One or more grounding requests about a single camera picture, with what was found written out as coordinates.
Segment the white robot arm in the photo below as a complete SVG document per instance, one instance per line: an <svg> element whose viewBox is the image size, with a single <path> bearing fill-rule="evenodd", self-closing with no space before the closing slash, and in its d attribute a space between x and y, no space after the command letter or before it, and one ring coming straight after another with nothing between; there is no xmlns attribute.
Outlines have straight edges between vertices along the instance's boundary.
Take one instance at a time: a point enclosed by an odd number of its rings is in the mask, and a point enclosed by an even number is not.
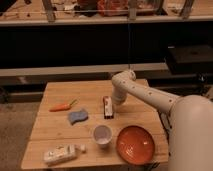
<svg viewBox="0 0 213 171"><path fill-rule="evenodd" d="M169 117L168 171L213 171L213 102L200 95L178 96L136 82L133 70L114 75L112 101L127 94Z"/></svg>

